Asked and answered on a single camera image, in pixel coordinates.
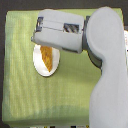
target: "orange object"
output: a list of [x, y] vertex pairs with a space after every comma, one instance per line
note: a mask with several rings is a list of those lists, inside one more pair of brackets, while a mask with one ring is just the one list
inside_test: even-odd
[[47, 46], [41, 46], [40, 51], [42, 54], [42, 60], [48, 71], [50, 72], [52, 70], [52, 48]]

